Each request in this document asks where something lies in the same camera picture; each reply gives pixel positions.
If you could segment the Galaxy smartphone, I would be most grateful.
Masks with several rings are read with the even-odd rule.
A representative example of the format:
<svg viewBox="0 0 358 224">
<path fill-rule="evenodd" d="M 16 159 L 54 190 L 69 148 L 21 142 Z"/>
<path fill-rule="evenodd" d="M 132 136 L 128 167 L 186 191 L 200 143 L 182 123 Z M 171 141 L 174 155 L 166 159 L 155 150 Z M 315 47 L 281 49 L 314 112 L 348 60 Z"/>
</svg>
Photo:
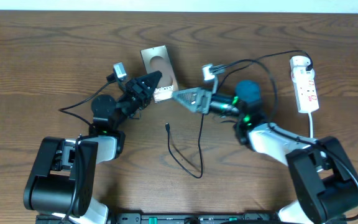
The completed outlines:
<svg viewBox="0 0 358 224">
<path fill-rule="evenodd" d="M 160 103 L 172 98 L 174 91 L 178 91 L 178 83 L 173 66 L 168 55 L 167 47 L 161 45 L 140 51 L 147 73 L 160 71 L 162 77 L 154 91 L 154 102 Z"/>
</svg>

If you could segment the white power strip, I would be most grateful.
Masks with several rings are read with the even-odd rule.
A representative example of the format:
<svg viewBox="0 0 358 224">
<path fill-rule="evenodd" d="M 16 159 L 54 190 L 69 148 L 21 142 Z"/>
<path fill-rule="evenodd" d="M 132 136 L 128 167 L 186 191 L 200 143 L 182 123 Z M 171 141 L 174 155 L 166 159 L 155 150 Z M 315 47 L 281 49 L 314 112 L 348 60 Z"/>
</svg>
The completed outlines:
<svg viewBox="0 0 358 224">
<path fill-rule="evenodd" d="M 299 113 L 312 113 L 319 109 L 318 94 L 314 82 L 314 70 L 294 67 L 291 71 L 297 109 Z"/>
</svg>

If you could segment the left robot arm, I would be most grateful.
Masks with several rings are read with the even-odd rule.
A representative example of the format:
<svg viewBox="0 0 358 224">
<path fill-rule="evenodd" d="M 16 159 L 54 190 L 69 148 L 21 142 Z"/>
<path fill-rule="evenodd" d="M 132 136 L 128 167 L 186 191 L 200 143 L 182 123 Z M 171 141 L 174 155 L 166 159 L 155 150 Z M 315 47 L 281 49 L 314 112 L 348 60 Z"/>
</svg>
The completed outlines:
<svg viewBox="0 0 358 224">
<path fill-rule="evenodd" d="M 150 104 L 161 77 L 156 71 L 126 80 L 113 72 L 106 84 L 118 84 L 122 95 L 115 100 L 98 90 L 85 99 L 93 112 L 88 135 L 42 140 L 23 196 L 25 208 L 39 213 L 36 223 L 116 222 L 109 207 L 93 197 L 96 165 L 122 153 L 126 135 L 118 126 Z"/>
</svg>

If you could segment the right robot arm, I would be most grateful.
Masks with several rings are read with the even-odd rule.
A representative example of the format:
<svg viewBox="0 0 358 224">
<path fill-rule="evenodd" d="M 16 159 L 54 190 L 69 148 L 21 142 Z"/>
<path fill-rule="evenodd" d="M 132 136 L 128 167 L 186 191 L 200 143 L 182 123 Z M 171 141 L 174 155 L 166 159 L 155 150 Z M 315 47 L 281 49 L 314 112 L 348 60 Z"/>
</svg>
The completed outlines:
<svg viewBox="0 0 358 224">
<path fill-rule="evenodd" d="M 288 167 L 296 200 L 276 213 L 279 223 L 347 223 L 358 219 L 358 175 L 334 137 L 306 138 L 269 122 L 257 83 L 244 80 L 228 97 L 214 90 L 176 91 L 173 99 L 193 113 L 237 118 L 236 138 L 254 152 Z"/>
</svg>

